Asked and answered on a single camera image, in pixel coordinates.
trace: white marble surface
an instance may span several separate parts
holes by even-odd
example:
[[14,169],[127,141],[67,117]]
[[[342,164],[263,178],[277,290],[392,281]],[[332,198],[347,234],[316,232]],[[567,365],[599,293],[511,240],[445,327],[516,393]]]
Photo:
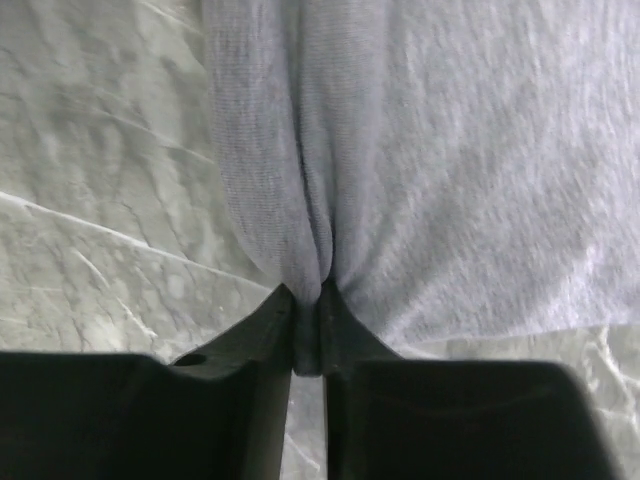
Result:
[[[273,288],[225,214],[197,0],[0,2],[0,348],[171,360]],[[640,329],[394,345],[544,358],[586,382],[640,479]],[[295,379],[283,478],[324,476],[321,384]]]

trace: marble floor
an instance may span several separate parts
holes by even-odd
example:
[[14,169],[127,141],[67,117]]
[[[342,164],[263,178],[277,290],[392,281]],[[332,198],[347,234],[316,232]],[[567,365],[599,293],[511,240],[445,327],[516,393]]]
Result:
[[[0,2],[0,349],[170,361],[274,288],[225,214],[198,0]],[[583,379],[640,479],[640,329],[394,345],[541,358]],[[321,384],[295,379],[282,478],[325,475]]]

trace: small hole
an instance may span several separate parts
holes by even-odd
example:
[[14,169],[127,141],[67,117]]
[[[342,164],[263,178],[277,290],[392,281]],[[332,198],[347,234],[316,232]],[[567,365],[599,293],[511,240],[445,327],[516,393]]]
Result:
[[178,360],[174,365],[176,367],[192,367],[194,365],[202,365],[207,361],[206,355],[201,353],[190,353]]

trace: gray knit fabric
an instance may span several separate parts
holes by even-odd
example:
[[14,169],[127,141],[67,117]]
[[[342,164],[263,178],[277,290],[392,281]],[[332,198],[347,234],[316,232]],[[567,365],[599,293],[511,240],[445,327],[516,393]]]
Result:
[[257,265],[391,344],[640,318],[640,2],[204,0]]

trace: gray marble tile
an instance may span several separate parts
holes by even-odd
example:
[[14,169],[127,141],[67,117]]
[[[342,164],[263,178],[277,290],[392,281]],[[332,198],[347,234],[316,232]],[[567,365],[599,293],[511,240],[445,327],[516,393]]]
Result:
[[260,283],[225,213],[197,2],[0,4],[0,191]]
[[0,348],[170,360],[269,289],[0,196]]
[[[0,348],[169,361],[275,285],[225,214],[198,0],[0,2]],[[640,329],[395,347],[544,358],[588,385],[640,478]],[[294,379],[283,478],[325,478],[321,383]]]

